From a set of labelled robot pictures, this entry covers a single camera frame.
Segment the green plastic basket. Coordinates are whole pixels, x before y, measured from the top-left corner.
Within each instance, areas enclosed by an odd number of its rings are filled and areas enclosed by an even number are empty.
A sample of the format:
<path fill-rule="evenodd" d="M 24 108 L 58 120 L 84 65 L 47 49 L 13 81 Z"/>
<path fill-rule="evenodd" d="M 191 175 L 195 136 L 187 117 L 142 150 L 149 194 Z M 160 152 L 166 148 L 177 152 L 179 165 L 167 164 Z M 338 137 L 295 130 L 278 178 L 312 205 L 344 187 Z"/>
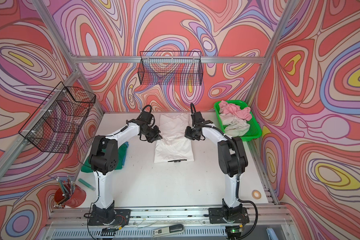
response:
<path fill-rule="evenodd" d="M 222 115 L 222 114 L 220 114 L 220 107 L 219 107 L 220 102 L 221 101 L 214 103 L 214 109 L 217 114 L 217 119 L 218 119 L 219 125 L 220 125 L 222 131 L 224 132 L 225 127 L 223 126 L 221 118 L 220 118 L 220 115 Z M 247 103 L 240 101 L 240 100 L 228 100 L 226 102 L 231 103 L 231 104 L 237 104 L 237 105 L 241 106 L 242 108 L 249 107 Z M 262 129 L 260 128 L 259 123 L 255 119 L 255 117 L 252 113 L 252 110 L 251 110 L 251 114 L 252 114 L 252 119 L 250 121 L 247 121 L 251 125 L 250 130 L 244 136 L 240 137 L 244 142 L 249 142 L 251 140 L 258 139 L 262 135 Z"/>

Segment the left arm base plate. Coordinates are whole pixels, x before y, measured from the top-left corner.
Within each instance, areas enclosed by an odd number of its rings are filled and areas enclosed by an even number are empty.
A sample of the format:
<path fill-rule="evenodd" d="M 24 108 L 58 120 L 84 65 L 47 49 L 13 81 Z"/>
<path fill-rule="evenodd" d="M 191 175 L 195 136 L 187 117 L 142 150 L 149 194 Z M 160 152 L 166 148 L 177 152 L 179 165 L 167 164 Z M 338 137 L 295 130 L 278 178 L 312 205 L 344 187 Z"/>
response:
<path fill-rule="evenodd" d="M 113 214 L 106 217 L 103 214 L 91 213 L 88 226 L 125 226 L 129 224 L 131 209 L 114 209 Z"/>

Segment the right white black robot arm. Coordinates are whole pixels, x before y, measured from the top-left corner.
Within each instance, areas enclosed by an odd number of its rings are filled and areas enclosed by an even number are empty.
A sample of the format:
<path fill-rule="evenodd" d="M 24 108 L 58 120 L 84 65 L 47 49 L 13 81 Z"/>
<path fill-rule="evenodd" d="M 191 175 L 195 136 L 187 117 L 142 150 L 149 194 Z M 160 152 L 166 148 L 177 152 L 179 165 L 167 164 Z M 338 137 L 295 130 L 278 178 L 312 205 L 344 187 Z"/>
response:
<path fill-rule="evenodd" d="M 259 212 L 256 204 L 240 199 L 241 175 L 248 166 L 248 158 L 244 143 L 239 137 L 230 137 L 210 120 L 205 120 L 200 111 L 191 103 L 192 125 L 185 131 L 185 137 L 192 141 L 210 140 L 218 151 L 218 163 L 226 176 L 225 195 L 220 208 L 210 208 L 208 217 L 210 223 L 235 223 L 246 225 L 250 222 L 247 209 L 243 204 L 250 204 L 255 209 L 254 226 L 257 225 Z"/>

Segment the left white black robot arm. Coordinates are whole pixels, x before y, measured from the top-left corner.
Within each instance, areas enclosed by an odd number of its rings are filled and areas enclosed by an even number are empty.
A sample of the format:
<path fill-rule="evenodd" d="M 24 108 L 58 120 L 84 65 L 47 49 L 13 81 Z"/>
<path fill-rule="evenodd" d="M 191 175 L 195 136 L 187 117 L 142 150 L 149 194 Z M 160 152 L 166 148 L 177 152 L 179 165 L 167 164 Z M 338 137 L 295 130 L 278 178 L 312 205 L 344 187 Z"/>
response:
<path fill-rule="evenodd" d="M 91 204 L 87 214 L 88 226 L 112 227 L 127 224 L 125 217 L 120 222 L 114 209 L 114 198 L 111 193 L 110 174 L 118 165 L 119 147 L 128 140 L 138 136 L 145 137 L 144 142 L 153 143 L 161 140 L 159 127 L 155 125 L 152 106 L 146 105 L 136 119 L 127 120 L 123 128 L 109 134 L 94 137 L 89 154 L 89 164 L 96 178 L 96 200 Z"/>

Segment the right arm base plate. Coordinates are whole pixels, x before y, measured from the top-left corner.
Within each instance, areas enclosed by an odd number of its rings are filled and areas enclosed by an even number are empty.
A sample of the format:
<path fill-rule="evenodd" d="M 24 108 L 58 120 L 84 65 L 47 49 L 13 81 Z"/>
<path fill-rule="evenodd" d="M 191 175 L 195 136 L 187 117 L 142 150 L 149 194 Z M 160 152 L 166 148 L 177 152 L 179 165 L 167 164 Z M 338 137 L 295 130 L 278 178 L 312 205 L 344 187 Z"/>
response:
<path fill-rule="evenodd" d="M 247 209 L 243 206 L 235 208 L 209 208 L 208 217 L 211 224 L 243 224 L 250 222 Z"/>

